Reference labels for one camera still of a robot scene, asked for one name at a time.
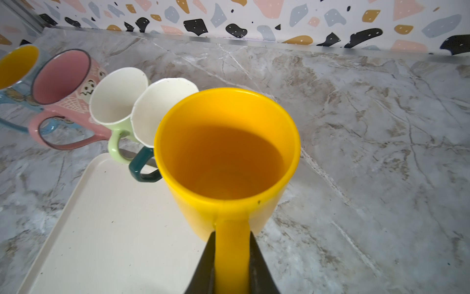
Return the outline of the pink patterned mug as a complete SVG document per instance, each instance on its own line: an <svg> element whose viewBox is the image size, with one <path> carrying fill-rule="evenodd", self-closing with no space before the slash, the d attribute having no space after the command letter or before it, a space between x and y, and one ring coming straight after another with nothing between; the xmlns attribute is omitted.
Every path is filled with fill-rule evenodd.
<svg viewBox="0 0 470 294"><path fill-rule="evenodd" d="M91 96L107 75L106 69L81 49L66 50L46 62L31 86L32 98L44 108L29 123L32 138L44 146L63 151L109 140L111 131L97 123L89 111ZM94 135L66 145L50 143L42 137L39 128L51 118L72 121Z"/></svg>

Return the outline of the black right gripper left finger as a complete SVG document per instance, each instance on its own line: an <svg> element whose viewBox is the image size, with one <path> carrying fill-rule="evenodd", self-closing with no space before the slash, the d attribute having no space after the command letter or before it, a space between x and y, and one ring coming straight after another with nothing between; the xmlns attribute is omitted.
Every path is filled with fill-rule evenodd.
<svg viewBox="0 0 470 294"><path fill-rule="evenodd" d="M215 232L212 232L185 294L214 294Z"/></svg>

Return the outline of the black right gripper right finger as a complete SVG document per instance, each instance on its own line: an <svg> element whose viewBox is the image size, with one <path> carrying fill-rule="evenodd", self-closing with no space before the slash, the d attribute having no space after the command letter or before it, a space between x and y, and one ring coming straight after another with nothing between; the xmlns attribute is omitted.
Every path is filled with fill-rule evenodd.
<svg viewBox="0 0 470 294"><path fill-rule="evenodd" d="M249 274L251 294L280 294L252 232L250 233Z"/></svg>

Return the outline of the dark green mug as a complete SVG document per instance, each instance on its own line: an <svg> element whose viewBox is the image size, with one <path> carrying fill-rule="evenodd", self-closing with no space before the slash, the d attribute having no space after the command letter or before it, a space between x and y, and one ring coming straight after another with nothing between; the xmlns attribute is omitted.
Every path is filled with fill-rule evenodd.
<svg viewBox="0 0 470 294"><path fill-rule="evenodd" d="M141 183L161 180L159 170L142 172L154 155L154 138L163 117L182 99L199 92L196 84L185 78L163 78L152 83L137 99L131 113L135 138L144 145L129 164L131 175Z"/></svg>

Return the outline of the light green mug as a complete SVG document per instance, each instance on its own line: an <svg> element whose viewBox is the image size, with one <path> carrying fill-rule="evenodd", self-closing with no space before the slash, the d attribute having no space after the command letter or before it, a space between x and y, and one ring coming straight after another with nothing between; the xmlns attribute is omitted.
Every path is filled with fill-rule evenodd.
<svg viewBox="0 0 470 294"><path fill-rule="evenodd" d="M130 117L134 104L148 86L149 79L142 70L124 67L109 73L91 96L91 117L111 131L108 152L120 163L129 164L132 160L121 154L119 143L123 138L138 142Z"/></svg>

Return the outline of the blue butterfly mug yellow inside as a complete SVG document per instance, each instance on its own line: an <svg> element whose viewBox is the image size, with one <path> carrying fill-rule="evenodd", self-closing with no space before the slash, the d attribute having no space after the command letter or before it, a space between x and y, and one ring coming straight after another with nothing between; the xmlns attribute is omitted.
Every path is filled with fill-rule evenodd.
<svg viewBox="0 0 470 294"><path fill-rule="evenodd" d="M31 95L31 87L51 55L33 44L26 44L1 58L1 104L17 104L35 112L43 106Z"/></svg>

